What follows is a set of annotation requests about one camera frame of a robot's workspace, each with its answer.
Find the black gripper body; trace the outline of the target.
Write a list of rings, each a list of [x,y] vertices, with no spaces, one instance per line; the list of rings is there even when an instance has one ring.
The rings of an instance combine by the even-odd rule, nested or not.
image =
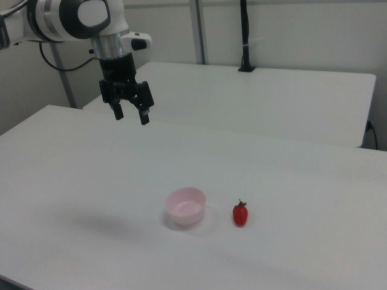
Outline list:
[[[103,79],[99,82],[103,97],[136,95],[136,67],[132,53],[117,59],[99,60]]]

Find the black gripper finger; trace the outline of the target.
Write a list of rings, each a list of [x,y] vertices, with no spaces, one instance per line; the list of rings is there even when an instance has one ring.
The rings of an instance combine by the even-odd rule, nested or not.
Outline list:
[[[131,85],[129,101],[137,108],[141,124],[148,124],[148,114],[150,107],[154,105],[154,99],[147,81]]]
[[[99,82],[99,86],[103,102],[109,104],[110,108],[114,112],[115,119],[121,120],[124,115],[120,105],[120,87],[114,82],[107,80],[101,80]]]

